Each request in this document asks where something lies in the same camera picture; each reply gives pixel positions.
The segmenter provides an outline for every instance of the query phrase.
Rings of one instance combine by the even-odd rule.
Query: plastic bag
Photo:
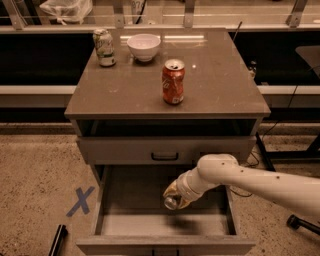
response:
[[[48,0],[40,5],[40,9],[63,25],[66,22],[81,24],[92,10],[92,0]]]

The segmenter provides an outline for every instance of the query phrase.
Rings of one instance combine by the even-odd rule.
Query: soda can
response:
[[[113,38],[107,29],[96,29],[93,32],[93,41],[99,64],[104,67],[116,63],[114,58]]]
[[[162,69],[163,99],[169,104],[183,101],[184,63],[178,59],[167,60]]]

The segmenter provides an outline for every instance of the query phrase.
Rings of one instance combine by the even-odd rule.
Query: red soda can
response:
[[[185,70],[181,60],[167,60],[162,69],[163,99],[169,104],[179,104],[183,100],[183,78]]]

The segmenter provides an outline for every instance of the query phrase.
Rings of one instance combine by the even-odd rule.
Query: open drawer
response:
[[[184,166],[107,166],[92,236],[77,241],[86,255],[244,255],[254,242],[238,236],[228,187],[170,211],[162,193]]]

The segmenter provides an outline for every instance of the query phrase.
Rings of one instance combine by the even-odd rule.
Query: gray countertop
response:
[[[95,51],[89,59],[66,117],[70,119],[259,118],[270,110],[224,29],[110,30],[117,63],[101,67]],[[128,37],[152,33],[160,51],[139,63]],[[162,98],[162,67],[177,58],[185,63],[184,100],[177,106]]]

